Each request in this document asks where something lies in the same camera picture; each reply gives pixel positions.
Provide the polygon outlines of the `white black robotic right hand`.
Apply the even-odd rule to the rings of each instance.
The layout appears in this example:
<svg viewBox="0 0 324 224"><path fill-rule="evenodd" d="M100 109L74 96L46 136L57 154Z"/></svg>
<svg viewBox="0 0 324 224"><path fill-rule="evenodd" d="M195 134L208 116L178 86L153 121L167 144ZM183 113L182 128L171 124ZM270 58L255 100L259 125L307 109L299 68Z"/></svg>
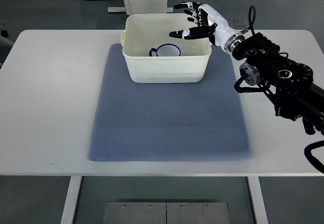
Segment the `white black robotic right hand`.
<svg viewBox="0 0 324 224"><path fill-rule="evenodd" d="M228 54L232 53L234 47L245 39L240 31L231 28L227 20L210 5L182 2L174 5L174 9L183 9L184 13L189 16L187 20L195 26L172 31L169 33L170 37L185 40L208 38L212 45L220 47Z"/></svg>

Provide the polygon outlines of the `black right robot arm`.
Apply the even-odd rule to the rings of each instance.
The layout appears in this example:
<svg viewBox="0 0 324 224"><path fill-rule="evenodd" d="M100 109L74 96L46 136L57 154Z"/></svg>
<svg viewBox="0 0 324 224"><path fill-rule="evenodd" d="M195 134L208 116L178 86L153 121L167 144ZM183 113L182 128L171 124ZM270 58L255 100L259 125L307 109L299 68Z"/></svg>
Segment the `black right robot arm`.
<svg viewBox="0 0 324 224"><path fill-rule="evenodd" d="M230 46L236 60L245 60L234 89L238 93L262 92L274 105L276 116L292 121L301 118L308 135L323 133L323 89L314 84L312 69L289 59L278 45L256 33L255 18L256 9L250 6L248 30L252 36Z"/></svg>

